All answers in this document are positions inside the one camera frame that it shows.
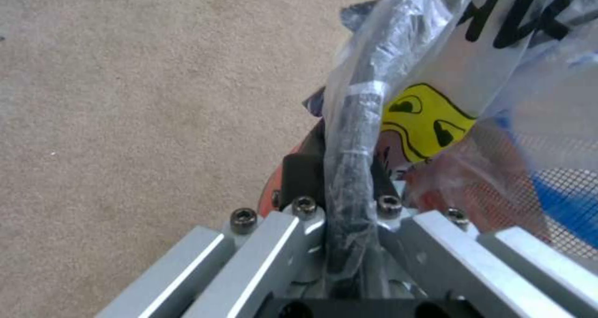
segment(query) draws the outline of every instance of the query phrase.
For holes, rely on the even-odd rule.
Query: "mesh netting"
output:
[[[598,175],[525,163],[500,120],[486,120],[406,174],[406,201],[465,210],[481,232],[520,226],[560,252],[598,259]]]

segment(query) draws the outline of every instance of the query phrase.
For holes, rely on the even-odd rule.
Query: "screw hole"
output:
[[[399,199],[390,195],[387,195],[386,197],[382,198],[382,201],[384,201],[385,204],[399,205]]]
[[[285,305],[278,318],[313,318],[313,313],[305,303],[295,301]]]
[[[444,310],[431,302],[424,302],[418,305],[415,309],[416,318],[449,318],[449,315]]]

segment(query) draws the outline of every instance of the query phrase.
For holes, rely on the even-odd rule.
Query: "plastic wrapping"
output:
[[[384,104],[433,60],[470,0],[380,0],[341,53],[323,101],[327,289],[384,297],[370,166]]]
[[[598,0],[559,1],[566,35],[532,37],[469,135],[408,170],[406,202],[598,260]]]

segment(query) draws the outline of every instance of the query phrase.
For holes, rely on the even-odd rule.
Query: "black plastic piece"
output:
[[[467,301],[270,298],[256,318],[480,318]]]

